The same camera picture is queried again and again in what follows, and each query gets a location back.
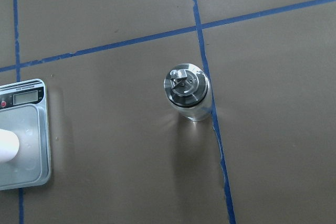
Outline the silver digital kitchen scale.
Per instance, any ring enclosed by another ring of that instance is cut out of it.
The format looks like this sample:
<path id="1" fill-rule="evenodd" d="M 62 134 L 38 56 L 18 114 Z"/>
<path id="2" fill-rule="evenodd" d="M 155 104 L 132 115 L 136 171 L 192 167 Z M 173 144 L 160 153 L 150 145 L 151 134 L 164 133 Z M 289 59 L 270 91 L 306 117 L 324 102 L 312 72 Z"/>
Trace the silver digital kitchen scale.
<path id="1" fill-rule="evenodd" d="M 1 190 L 39 186 L 51 176 L 47 90 L 40 79 L 1 86 L 1 129 L 19 139 L 16 157 L 1 163 Z"/>

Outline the pink paper cup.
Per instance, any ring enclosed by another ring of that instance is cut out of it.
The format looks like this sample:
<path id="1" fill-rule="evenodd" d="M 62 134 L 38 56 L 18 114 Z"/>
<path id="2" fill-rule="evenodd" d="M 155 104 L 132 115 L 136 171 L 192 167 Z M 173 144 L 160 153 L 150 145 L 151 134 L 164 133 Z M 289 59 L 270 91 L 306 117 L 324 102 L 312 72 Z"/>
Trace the pink paper cup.
<path id="1" fill-rule="evenodd" d="M 13 160 L 19 151 L 18 136 L 9 130 L 1 129 L 1 163 Z"/>

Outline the glass sauce bottle steel cap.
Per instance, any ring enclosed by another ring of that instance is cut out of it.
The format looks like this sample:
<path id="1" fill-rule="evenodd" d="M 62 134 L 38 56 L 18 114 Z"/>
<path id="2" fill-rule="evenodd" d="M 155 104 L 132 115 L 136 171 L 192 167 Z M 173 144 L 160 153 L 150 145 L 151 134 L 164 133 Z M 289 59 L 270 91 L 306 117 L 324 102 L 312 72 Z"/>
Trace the glass sauce bottle steel cap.
<path id="1" fill-rule="evenodd" d="M 199 122 L 213 108 L 209 77 L 198 66 L 181 63 L 168 71 L 163 82 L 166 96 L 174 109 L 185 118 Z"/>

